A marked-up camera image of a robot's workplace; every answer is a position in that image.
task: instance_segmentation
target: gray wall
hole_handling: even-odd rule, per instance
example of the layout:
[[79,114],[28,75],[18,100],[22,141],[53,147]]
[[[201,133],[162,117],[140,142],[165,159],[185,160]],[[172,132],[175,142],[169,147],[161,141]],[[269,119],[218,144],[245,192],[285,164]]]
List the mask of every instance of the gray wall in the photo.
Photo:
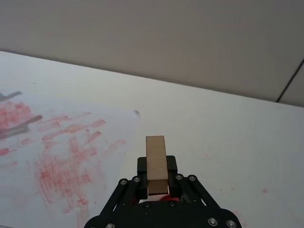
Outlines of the gray wall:
[[275,101],[304,57],[303,10],[302,0],[2,0],[0,48]]

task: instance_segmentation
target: bolt head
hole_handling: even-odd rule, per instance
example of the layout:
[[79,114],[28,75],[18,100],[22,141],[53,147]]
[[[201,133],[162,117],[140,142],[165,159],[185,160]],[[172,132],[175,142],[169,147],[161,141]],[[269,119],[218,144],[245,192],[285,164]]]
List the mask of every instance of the bolt head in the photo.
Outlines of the bolt head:
[[182,175],[177,174],[175,178],[178,179],[178,180],[181,180],[182,179]]
[[212,218],[212,217],[208,219],[208,223],[209,223],[211,226],[213,226],[213,227],[215,227],[215,226],[218,225],[218,221],[217,221],[215,218]]
[[126,183],[127,183],[126,180],[121,180],[121,181],[120,181],[120,184],[126,184]]
[[139,181],[140,181],[140,178],[139,178],[139,177],[134,177],[134,178],[133,178],[133,181],[139,182]]
[[226,224],[229,228],[236,228],[237,227],[236,223],[232,220],[227,220]]
[[108,223],[106,224],[105,228],[115,228],[114,223]]
[[190,180],[190,181],[195,181],[196,178],[195,178],[195,176],[189,176],[189,180]]

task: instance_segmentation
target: white table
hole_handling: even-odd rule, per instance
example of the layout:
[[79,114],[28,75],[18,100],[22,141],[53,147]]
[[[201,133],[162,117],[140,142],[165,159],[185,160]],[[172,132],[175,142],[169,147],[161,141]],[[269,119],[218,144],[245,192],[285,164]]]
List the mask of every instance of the white table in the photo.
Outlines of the white table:
[[145,137],[164,135],[179,172],[195,174],[243,227],[304,227],[304,109],[0,52],[0,87],[135,109],[141,122],[121,178],[136,175]]

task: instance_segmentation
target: wooden block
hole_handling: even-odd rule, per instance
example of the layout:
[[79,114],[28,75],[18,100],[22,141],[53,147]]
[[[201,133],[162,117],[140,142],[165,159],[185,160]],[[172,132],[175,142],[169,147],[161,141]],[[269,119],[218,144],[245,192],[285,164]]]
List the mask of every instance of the wooden block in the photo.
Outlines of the wooden block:
[[168,193],[168,168],[163,136],[146,137],[148,194]]

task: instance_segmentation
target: dark marker mark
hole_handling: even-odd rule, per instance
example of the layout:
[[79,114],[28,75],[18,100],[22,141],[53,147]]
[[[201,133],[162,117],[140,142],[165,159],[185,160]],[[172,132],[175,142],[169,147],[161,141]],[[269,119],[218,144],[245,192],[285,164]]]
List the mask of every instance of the dark marker mark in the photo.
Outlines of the dark marker mark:
[[2,93],[0,93],[0,101],[6,101],[8,99],[11,99],[14,96],[22,94],[20,91],[14,92],[10,95],[4,96]]
[[30,120],[19,124],[16,127],[12,127],[9,129],[0,129],[0,139],[6,139],[12,136],[15,136],[17,134],[22,134],[22,133],[26,133],[29,131],[29,124],[36,122],[38,120],[42,119],[42,115],[37,115],[33,118],[31,118]]

